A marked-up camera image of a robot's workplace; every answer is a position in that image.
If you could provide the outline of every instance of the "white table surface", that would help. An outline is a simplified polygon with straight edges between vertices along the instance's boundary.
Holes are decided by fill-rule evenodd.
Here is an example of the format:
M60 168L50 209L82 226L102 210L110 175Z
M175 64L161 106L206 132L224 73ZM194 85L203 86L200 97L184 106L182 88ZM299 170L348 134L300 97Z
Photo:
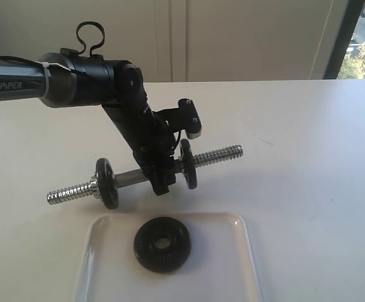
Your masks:
M264 301L365 301L365 81L146 84L153 110L192 98L193 152L241 143L245 156L181 176L156 197L120 190L119 212L228 211L248 228ZM69 301L92 221L84 198L47 191L88 181L99 157L137 167L98 107L0 103L0 301Z

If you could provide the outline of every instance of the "clear plastic tray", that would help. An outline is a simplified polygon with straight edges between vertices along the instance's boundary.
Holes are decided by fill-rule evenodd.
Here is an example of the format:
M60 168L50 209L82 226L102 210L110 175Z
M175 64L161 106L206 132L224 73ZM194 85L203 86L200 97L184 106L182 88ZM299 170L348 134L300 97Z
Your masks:
M139 228L157 216L183 222L191 254L177 271L143 268L133 253ZM82 263L77 302L261 302L247 230L228 213L110 214L92 225Z

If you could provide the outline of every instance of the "robotic arm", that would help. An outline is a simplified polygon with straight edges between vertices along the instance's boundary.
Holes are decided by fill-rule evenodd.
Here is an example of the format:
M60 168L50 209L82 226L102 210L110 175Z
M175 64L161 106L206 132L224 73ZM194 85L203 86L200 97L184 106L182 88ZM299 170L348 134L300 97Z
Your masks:
M79 30L84 25L93 25L103 34L102 41L91 47L89 57L81 56L86 44L80 39ZM141 168L138 178L149 180L156 195L168 193L169 186L176 182L175 173L183 172L183 166L174 160L181 131L185 130L190 139L201 134L202 126L193 102L181 99L178 108L152 111L138 67L126 60L105 60L102 55L93 54L94 49L104 44L104 28L96 22L83 22L77 27L76 35L84 47L81 52L61 48L59 53L43 55L38 62L0 57L0 101L40 98L51 108L101 105L132 149ZM195 169L188 141L184 140L182 145L183 152L190 153L185 160L190 158L191 165L186 166ZM99 161L96 168L102 166L105 170ZM194 189L196 174L194 170L190 172L191 179L187 182ZM129 176L131 183L140 182L137 173ZM105 179L105 182L115 187L116 178L110 178L111 181ZM118 197L112 198L118 204Z

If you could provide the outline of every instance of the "tree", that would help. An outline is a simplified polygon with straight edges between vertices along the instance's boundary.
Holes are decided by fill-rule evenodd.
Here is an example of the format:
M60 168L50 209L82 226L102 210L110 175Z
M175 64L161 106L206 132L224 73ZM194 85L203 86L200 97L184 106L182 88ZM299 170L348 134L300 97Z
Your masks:
M365 77L365 42L357 48L357 53L345 55L338 79L363 79Z

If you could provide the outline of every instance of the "plate center hole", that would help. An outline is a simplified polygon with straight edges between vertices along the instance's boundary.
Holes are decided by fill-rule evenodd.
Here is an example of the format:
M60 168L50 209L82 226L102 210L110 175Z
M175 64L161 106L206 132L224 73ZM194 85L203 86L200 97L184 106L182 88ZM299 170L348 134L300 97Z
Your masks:
M166 249L170 246L171 242L168 238L160 237L155 241L155 247L157 249Z

